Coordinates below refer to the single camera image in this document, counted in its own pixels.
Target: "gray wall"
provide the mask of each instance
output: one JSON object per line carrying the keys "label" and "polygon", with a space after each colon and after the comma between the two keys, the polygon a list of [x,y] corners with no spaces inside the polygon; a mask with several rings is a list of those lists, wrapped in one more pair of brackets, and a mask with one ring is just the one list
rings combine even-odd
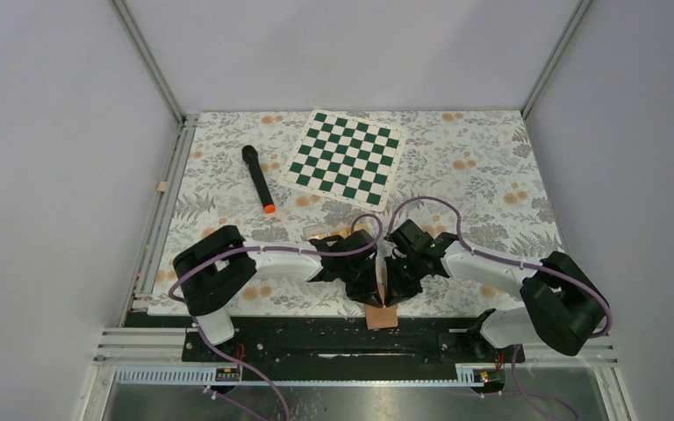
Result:
{"label": "gray wall", "polygon": [[173,135],[107,2],[0,2],[0,420],[71,416]]}
{"label": "gray wall", "polygon": [[202,110],[519,109],[577,0],[131,0]]}
{"label": "gray wall", "polygon": [[639,419],[674,419],[674,2],[595,2],[528,123]]}

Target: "floral tablecloth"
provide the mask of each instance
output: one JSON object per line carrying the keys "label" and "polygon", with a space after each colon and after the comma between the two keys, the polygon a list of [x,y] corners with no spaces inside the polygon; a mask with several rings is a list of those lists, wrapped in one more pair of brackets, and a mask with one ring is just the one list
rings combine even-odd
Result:
{"label": "floral tablecloth", "polygon": [[[468,240],[523,256],[561,249],[549,200],[517,111],[352,112],[361,118],[401,125],[409,133],[386,210],[405,199],[436,196],[455,204]],[[176,280],[172,260],[222,225],[260,241],[301,241],[304,228],[361,213],[347,203],[305,195],[276,183],[309,112],[205,112],[200,115],[182,187],[164,245],[149,314],[185,315],[169,300]],[[253,145],[268,179],[277,211],[265,215],[241,148]],[[408,206],[412,218],[433,235],[455,230],[454,214],[435,203]],[[387,247],[381,247],[387,253]],[[385,282],[385,268],[379,268]],[[476,316],[522,303],[473,280],[440,277],[423,281],[424,292],[398,306],[400,316]],[[252,280],[226,306],[232,315],[343,316],[363,314],[362,304],[345,297],[344,284]]]}

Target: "microphone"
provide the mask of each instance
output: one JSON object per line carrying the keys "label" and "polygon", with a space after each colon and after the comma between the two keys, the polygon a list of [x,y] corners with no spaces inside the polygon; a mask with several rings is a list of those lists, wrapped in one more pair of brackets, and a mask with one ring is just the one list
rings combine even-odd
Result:
{"label": "microphone", "polygon": [[241,148],[241,158],[244,159],[247,167],[249,167],[249,174],[252,175],[252,181],[255,182],[257,195],[260,197],[260,202],[262,202],[262,208],[265,210],[265,213],[274,212],[275,204],[272,202],[272,196],[269,194],[265,175],[262,173],[262,168],[260,168],[257,150],[254,146],[246,145]]}

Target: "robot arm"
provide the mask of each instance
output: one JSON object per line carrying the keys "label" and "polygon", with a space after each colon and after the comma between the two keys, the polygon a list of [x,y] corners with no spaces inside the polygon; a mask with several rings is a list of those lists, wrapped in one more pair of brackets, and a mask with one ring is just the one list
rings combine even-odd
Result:
{"label": "robot arm", "polygon": [[331,282],[340,278],[346,284],[348,298],[381,307],[383,302],[376,283],[376,246],[347,256],[328,255],[358,250],[372,240],[367,232],[360,230],[346,239],[332,237],[303,243],[267,244],[244,240],[235,226],[227,225],[177,255],[173,266],[181,279],[222,253],[242,247],[267,250],[233,254],[195,273],[180,287],[188,312],[197,318],[208,339],[216,345],[233,336],[231,318],[224,306],[253,277],[301,282]]}
{"label": "robot arm", "polygon": [[[468,279],[501,289],[518,297],[525,308],[488,310],[471,329],[492,348],[513,344],[544,343],[565,355],[577,355],[606,315],[598,302],[577,287],[535,269],[519,268],[486,259],[466,250],[454,234],[442,233],[436,239],[423,232],[412,220],[405,221],[389,239],[404,256],[386,258],[389,268],[387,305],[420,293],[419,281],[427,275]],[[520,257],[489,253],[520,260]],[[597,289],[577,264],[564,253],[553,252],[539,261],[544,267],[574,277]]]}

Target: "chessboard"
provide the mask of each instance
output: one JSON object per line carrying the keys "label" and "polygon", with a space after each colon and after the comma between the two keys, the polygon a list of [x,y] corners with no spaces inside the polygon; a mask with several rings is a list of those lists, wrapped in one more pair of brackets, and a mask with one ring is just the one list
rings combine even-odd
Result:
{"label": "chessboard", "polygon": [[292,189],[383,211],[405,131],[331,111],[313,111],[278,183]]}

